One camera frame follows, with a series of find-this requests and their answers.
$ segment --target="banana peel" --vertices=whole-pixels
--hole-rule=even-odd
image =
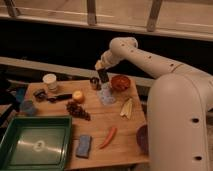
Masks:
[[[122,106],[120,116],[126,116],[128,119],[131,118],[132,115],[132,98],[129,98]]]

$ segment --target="toy vegetable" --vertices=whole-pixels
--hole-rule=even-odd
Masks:
[[[117,132],[117,128],[116,127],[111,127],[111,129],[109,130],[108,135],[106,136],[105,140],[103,141],[103,143],[99,146],[99,149],[103,149],[104,147],[106,147],[111,140],[113,139],[114,135]]]

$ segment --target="yellow object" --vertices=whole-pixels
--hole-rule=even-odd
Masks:
[[[80,90],[76,90],[72,94],[73,100],[75,100],[77,103],[82,103],[84,101],[84,94]]]
[[[121,109],[120,116],[126,116],[128,119],[131,118],[132,115],[132,98],[129,98],[123,105]]]

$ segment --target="green plastic tray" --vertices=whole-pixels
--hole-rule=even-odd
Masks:
[[[64,170],[71,117],[15,117],[0,144],[0,170]]]

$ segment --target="clear plastic cup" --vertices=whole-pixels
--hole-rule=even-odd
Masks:
[[[27,116],[35,116],[37,109],[35,108],[32,100],[24,100],[20,104],[20,111],[24,112]]]

